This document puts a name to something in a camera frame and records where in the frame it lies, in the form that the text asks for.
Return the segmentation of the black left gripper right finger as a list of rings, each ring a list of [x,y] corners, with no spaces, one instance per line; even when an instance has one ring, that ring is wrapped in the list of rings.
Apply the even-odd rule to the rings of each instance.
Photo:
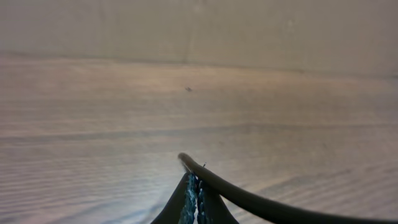
[[[204,181],[197,184],[197,222],[199,224],[239,224],[221,196]]]

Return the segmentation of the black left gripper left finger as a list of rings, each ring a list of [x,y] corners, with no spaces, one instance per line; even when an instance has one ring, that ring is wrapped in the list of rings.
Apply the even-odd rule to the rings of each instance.
[[[185,173],[151,224],[193,224],[197,209],[196,181],[191,172]]]

